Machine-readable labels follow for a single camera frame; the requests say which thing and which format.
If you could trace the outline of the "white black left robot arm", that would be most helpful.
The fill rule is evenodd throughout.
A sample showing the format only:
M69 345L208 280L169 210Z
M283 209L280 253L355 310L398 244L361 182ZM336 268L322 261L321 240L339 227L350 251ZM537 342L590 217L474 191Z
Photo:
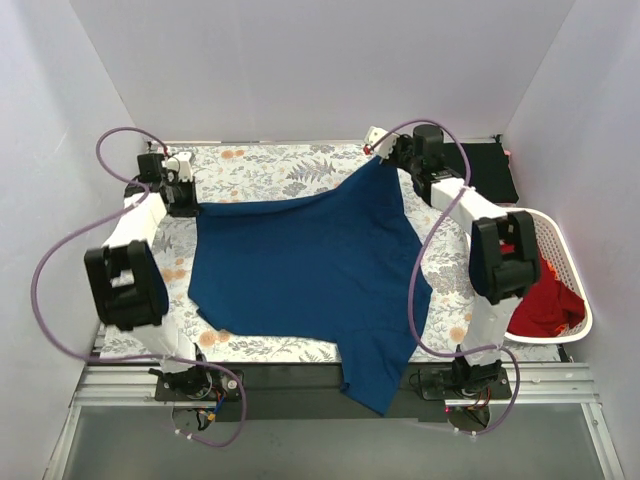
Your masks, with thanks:
M180 390L200 400L211 392L213 377L198 365L179 361L197 359L197 348L169 315L167 287L151 252L166 216L189 218L199 213L194 159L188 151L168 158L160 153L139 155L139 176L124 191L127 212L101 247L85 253L84 264L101 323L131 335L157 355L160 372L180 374Z

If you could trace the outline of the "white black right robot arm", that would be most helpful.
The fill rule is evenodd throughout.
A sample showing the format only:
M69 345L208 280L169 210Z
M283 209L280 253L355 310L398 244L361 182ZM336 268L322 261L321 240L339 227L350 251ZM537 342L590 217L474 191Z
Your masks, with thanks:
M475 397L489 384L486 370L501 360L501 351L512 314L540 278L541 268L535 226L524 210L498 206L471 185L471 165L459 140L453 141L463 160L462 175L446 165L444 138L453 134L435 121L414 120L410 135L395 129L374 146L385 164L411 177L414 192L441 212L418 254L410 278L414 293L422 257L435 231L446 219L453 220L469 236L469 281L475 292L472 319L452 358L454 389Z

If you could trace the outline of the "blue t shirt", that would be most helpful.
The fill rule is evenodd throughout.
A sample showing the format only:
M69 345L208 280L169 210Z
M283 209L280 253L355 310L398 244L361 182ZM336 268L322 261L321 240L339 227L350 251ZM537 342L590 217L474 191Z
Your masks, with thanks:
M205 203L196 230L188 295L206 322L333 343L342 392L387 413L432 295L396 169L371 160L317 195Z

